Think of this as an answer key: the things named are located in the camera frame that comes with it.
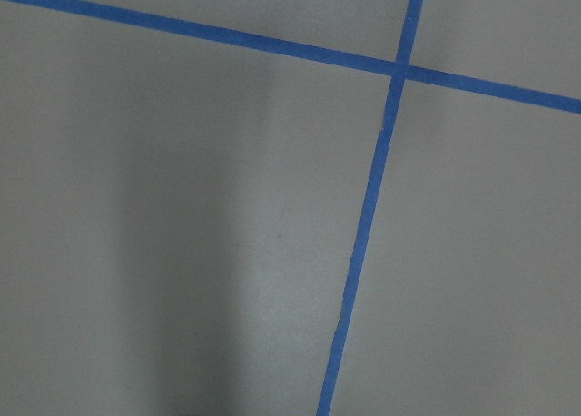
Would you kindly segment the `brown paper table cover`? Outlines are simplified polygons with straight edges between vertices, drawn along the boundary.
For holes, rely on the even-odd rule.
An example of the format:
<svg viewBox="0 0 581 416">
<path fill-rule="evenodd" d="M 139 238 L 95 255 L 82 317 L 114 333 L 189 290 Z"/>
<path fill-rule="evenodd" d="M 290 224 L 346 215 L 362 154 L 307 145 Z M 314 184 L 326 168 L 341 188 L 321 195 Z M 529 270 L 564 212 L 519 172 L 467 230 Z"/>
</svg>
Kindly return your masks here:
<svg viewBox="0 0 581 416">
<path fill-rule="evenodd" d="M 1 0 L 4 415 L 577 415 L 580 0 Z"/>
</svg>

